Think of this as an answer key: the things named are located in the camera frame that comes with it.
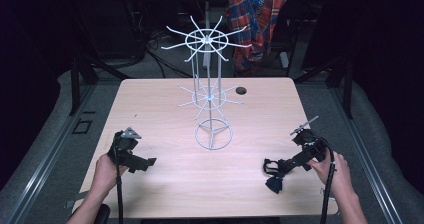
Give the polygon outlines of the black strap accessory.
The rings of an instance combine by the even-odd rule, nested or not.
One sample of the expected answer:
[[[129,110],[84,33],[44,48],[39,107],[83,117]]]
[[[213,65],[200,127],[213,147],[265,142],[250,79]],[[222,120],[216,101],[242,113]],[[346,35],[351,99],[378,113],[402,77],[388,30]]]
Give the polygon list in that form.
[[[282,191],[283,178],[285,177],[280,162],[265,159],[262,169],[265,174],[269,175],[265,185],[274,193],[279,194]]]

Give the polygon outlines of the plaid red blue cloth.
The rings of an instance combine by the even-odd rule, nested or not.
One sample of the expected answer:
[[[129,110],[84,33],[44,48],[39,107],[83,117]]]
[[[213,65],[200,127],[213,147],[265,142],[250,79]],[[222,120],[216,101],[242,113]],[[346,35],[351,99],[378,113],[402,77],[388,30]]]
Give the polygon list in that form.
[[[271,50],[273,31],[280,9],[287,0],[228,0],[228,20],[236,31],[233,69],[236,77],[248,76],[258,69]]]

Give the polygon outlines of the person's left hand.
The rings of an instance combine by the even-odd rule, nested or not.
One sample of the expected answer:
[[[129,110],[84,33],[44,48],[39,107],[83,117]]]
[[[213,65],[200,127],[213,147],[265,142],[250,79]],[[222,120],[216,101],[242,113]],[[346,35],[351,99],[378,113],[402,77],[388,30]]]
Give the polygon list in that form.
[[[104,154],[96,162],[92,187],[99,193],[108,193],[116,185],[116,178],[127,170],[126,166],[116,166],[111,158]]]

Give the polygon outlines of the black metal frame stand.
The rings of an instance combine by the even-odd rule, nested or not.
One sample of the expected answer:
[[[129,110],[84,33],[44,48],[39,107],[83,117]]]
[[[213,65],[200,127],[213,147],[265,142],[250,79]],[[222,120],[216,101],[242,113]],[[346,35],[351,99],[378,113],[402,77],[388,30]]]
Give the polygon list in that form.
[[[72,107],[70,115],[74,115],[81,106],[80,78],[83,78],[89,85],[96,85],[99,77],[95,72],[95,68],[100,68],[120,80],[129,79],[129,76],[100,60],[76,6],[68,4],[67,8],[69,20],[74,30],[73,40],[69,41],[73,52],[71,64]]]
[[[328,71],[326,85],[329,88],[343,87],[342,107],[352,119],[352,63],[349,56],[349,31],[351,25],[340,4],[324,4],[309,41],[302,70],[305,73],[295,78],[296,83],[305,82]]]

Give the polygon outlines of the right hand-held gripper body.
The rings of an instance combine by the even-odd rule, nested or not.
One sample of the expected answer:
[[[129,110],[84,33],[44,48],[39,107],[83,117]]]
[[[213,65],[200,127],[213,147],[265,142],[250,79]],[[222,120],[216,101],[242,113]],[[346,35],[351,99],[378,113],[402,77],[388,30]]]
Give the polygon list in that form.
[[[312,159],[321,162],[326,158],[325,149],[327,146],[325,142],[309,128],[310,124],[316,119],[318,119],[318,116],[299,125],[290,133],[290,135],[294,135],[292,141],[301,147],[301,152],[292,158],[294,165],[306,165]]]

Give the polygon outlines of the aluminium floor rail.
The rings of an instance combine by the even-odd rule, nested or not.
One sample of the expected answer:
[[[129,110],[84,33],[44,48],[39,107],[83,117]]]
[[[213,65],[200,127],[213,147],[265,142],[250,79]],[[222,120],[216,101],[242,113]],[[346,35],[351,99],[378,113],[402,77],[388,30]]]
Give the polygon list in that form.
[[[97,88],[82,89],[82,103],[69,113],[70,91],[58,103],[5,189],[0,224],[64,224],[81,195],[102,125]]]
[[[362,136],[357,129],[355,121],[349,118],[344,111],[343,105],[341,103],[341,94],[336,89],[332,88],[329,89],[329,93],[335,102],[338,112],[342,116],[343,122],[347,126],[352,136],[353,148],[355,149],[356,156],[361,163],[362,170],[368,179],[368,183],[371,186],[374,196],[376,197],[376,200],[387,223],[404,224],[388,192],[388,189],[386,188],[385,183],[381,179],[381,176],[378,173],[373,160],[371,159],[371,156],[365,146],[365,142],[363,141]]]

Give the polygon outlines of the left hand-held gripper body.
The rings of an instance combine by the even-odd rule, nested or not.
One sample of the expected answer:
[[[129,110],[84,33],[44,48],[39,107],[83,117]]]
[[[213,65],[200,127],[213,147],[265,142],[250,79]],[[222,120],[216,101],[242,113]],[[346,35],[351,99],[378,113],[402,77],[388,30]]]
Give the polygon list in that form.
[[[118,166],[131,167],[136,165],[133,149],[138,144],[141,136],[131,127],[118,131],[114,134],[112,145],[107,153],[111,160]]]

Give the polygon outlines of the white wire rotating display rack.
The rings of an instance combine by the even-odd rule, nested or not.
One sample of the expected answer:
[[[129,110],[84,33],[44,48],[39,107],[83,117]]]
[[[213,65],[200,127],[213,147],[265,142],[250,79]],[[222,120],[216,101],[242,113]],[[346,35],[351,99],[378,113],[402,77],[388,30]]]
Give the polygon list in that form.
[[[179,87],[191,95],[191,100],[178,104],[178,107],[192,105],[197,108],[194,117],[198,122],[194,131],[195,141],[207,150],[220,150],[227,147],[233,139],[232,126],[222,109],[228,103],[239,104],[239,101],[230,100],[228,94],[240,87],[239,84],[229,88],[222,86],[222,63],[229,61],[223,51],[227,47],[241,47],[241,44],[233,43],[230,38],[245,28],[225,33],[219,29],[222,18],[213,28],[209,25],[200,27],[193,17],[190,19],[194,26],[191,32],[167,26],[170,32],[181,35],[183,41],[164,47],[164,50],[185,47],[190,51],[185,62],[191,64],[193,87]]]

